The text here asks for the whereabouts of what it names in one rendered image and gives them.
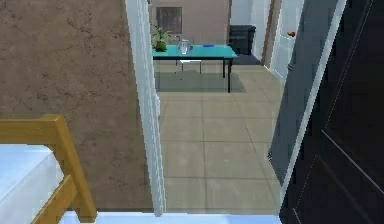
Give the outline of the white chair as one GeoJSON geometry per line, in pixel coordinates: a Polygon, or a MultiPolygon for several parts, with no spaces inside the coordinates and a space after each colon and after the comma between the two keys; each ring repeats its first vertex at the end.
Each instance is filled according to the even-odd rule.
{"type": "Polygon", "coordinates": [[[202,74],[202,61],[201,60],[176,60],[175,66],[180,67],[181,71],[184,71],[184,65],[188,63],[198,63],[199,64],[199,74],[202,74]]]}

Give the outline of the turquoise table with black legs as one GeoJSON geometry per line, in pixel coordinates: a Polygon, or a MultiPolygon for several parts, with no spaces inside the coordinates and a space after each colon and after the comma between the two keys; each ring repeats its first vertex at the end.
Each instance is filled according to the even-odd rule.
{"type": "Polygon", "coordinates": [[[165,52],[152,51],[154,60],[219,60],[223,62],[223,77],[227,78],[227,91],[231,92],[231,72],[233,60],[237,54],[229,45],[214,45],[214,47],[203,47],[203,45],[191,45],[191,50],[183,55],[179,52],[178,45],[167,45],[165,52]]]}

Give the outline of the clear glass jug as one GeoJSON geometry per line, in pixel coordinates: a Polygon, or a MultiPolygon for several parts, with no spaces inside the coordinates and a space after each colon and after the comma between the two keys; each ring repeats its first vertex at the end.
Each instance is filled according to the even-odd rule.
{"type": "Polygon", "coordinates": [[[190,41],[182,39],[178,45],[179,52],[183,55],[187,54],[190,51],[190,41]]]}

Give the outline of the green house plant in pot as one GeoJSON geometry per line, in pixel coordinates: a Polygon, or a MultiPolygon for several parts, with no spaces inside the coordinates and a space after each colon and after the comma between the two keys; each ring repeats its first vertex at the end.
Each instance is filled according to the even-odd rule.
{"type": "Polygon", "coordinates": [[[170,39],[170,31],[165,31],[161,26],[155,26],[153,34],[154,49],[156,52],[165,52],[170,39]]]}

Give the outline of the white room door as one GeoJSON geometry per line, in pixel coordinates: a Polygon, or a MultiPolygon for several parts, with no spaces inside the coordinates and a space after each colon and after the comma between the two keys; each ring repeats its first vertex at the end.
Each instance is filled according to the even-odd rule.
{"type": "Polygon", "coordinates": [[[304,0],[281,0],[270,64],[270,71],[281,80],[285,80],[288,74],[296,38],[288,36],[287,32],[297,34],[303,4],[304,0]]]}

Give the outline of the black room door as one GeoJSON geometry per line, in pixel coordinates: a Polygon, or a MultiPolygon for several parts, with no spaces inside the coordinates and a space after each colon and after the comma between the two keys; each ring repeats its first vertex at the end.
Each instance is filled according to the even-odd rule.
{"type": "Polygon", "coordinates": [[[271,152],[282,224],[384,224],[384,0],[305,0],[271,152]]]}

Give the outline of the wooden bed with white mattress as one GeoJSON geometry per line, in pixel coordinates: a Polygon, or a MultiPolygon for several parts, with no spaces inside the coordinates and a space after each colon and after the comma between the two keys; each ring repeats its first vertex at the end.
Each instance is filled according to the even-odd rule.
{"type": "Polygon", "coordinates": [[[0,119],[0,224],[59,224],[72,208],[80,224],[97,210],[60,114],[0,119]]]}

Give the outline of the dark framed wall picture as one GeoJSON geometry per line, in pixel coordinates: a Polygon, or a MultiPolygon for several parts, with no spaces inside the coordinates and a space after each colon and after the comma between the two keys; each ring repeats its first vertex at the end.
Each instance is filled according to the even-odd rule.
{"type": "Polygon", "coordinates": [[[165,31],[173,34],[182,33],[182,8],[181,7],[157,7],[157,25],[165,31]]]}

